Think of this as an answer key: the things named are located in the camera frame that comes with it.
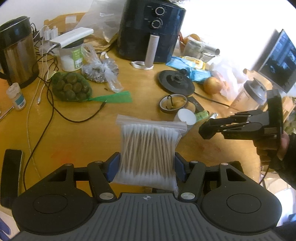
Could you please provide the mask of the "person's right hand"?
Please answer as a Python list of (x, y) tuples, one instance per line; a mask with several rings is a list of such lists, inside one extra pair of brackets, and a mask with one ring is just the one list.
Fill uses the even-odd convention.
[(278, 148), (277, 157), (282, 161), (287, 153), (290, 144), (290, 137), (286, 132), (283, 132), (280, 139), (280, 147)]

